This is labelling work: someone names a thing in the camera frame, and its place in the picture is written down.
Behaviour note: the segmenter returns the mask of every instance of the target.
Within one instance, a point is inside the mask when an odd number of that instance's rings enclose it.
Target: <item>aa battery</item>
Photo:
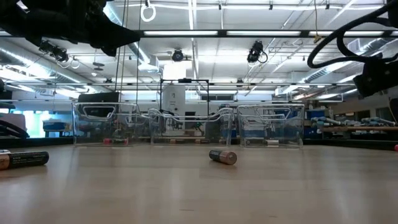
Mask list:
[[[42,166],[49,161],[48,152],[18,152],[0,154],[0,170]]]
[[[238,157],[234,152],[221,151],[221,150],[211,150],[209,152],[209,157],[213,161],[222,162],[227,165],[233,165],[238,160]]]

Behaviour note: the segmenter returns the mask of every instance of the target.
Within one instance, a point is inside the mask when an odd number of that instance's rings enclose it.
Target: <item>red object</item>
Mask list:
[[[104,144],[129,144],[129,139],[104,139]]]

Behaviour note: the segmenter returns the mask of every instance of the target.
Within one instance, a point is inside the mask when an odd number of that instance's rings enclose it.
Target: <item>metal pole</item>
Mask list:
[[[162,112],[162,84],[163,84],[163,78],[160,79],[160,102],[159,102],[159,108],[160,112]]]
[[[207,116],[210,116],[210,84],[209,84],[209,80],[206,81],[207,82]]]

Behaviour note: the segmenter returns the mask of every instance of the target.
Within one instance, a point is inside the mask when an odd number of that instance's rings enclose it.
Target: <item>clear plastic bin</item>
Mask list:
[[[241,147],[303,146],[304,105],[241,105],[238,123]]]
[[[150,142],[149,117],[135,103],[73,103],[76,146],[131,146]]]
[[[223,108],[212,116],[172,116],[150,109],[149,118],[152,144],[231,144],[231,108]]]

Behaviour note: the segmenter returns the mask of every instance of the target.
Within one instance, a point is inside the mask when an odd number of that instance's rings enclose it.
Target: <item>pink object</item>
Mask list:
[[[27,130],[26,123],[25,123],[25,115],[23,115],[23,114],[0,113],[0,120],[7,121],[8,123],[11,123],[25,131]]]

